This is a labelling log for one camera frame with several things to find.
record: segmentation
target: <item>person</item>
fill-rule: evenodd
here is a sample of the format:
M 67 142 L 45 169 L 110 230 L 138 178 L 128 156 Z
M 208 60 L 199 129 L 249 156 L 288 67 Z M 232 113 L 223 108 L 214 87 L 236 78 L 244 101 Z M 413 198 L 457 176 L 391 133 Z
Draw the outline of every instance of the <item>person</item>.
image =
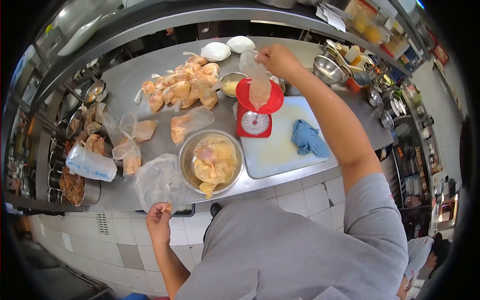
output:
M 407 238 L 380 162 L 359 120 L 282 45 L 258 63 L 307 99 L 343 173 L 344 233 L 269 201 L 223 207 L 207 229 L 192 273 L 169 246 L 166 203 L 146 223 L 171 299 L 393 299 L 407 266 Z
M 411 239 L 407 243 L 408 248 L 408 265 L 403 275 L 402 284 L 400 284 L 398 295 L 404 299 L 404 290 L 406 293 L 412 288 L 414 280 L 417 278 L 420 269 L 423 266 L 432 269 L 428 279 L 432 278 L 433 273 L 446 260 L 450 252 L 449 240 L 443 240 L 440 232 L 437 232 L 433 238 L 429 236 Z

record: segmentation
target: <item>white cutting board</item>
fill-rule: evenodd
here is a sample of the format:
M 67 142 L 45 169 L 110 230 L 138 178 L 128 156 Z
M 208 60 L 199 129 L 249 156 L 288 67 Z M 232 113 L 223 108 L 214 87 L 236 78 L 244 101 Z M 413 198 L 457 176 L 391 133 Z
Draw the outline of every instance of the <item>white cutting board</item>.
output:
M 326 161 L 313 153 L 299 155 L 292 143 L 293 124 L 298 120 L 307 121 L 319 129 L 305 97 L 285 97 L 282 108 L 272 114 L 272 134 L 268 138 L 240 137 L 250 177 L 259 179 Z

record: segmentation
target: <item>red kitchen scale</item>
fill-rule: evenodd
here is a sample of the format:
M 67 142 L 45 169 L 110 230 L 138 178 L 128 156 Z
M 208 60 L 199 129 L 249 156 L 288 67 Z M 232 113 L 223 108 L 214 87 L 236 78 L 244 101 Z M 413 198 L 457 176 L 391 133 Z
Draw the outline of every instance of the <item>red kitchen scale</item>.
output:
M 272 85 L 270 98 L 267 104 L 256 110 L 249 100 L 251 82 L 251 78 L 243 78 L 235 89 L 239 101 L 237 107 L 237 135 L 257 138 L 269 137 L 272 134 L 272 114 L 283 105 L 282 89 L 270 80 Z

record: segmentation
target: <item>white tiled wall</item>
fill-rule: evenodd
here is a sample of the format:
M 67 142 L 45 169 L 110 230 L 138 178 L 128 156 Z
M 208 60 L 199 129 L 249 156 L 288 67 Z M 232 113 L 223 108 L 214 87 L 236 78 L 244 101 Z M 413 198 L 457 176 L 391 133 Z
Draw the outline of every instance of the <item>white tiled wall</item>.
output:
M 225 206 L 244 199 L 267 200 L 343 232 L 345 194 L 339 167 L 214 202 Z M 189 271 L 202 259 L 203 236 L 212 219 L 211 205 L 212 201 L 197 204 L 193 217 L 170 220 L 170 245 Z M 112 212 L 106 216 L 108 235 L 99 232 L 96 213 L 40 215 L 30 219 L 36 241 L 65 263 L 106 282 L 117 298 L 133 292 L 150 299 L 167 296 L 145 215 Z

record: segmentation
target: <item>black shoe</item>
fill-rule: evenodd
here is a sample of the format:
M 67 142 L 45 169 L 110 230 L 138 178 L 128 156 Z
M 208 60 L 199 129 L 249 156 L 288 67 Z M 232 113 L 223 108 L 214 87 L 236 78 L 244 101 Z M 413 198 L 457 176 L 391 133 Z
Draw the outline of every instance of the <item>black shoe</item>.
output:
M 218 204 L 217 202 L 213 203 L 210 207 L 210 213 L 212 217 L 215 217 L 221 209 L 222 207 L 220 206 L 220 204 Z

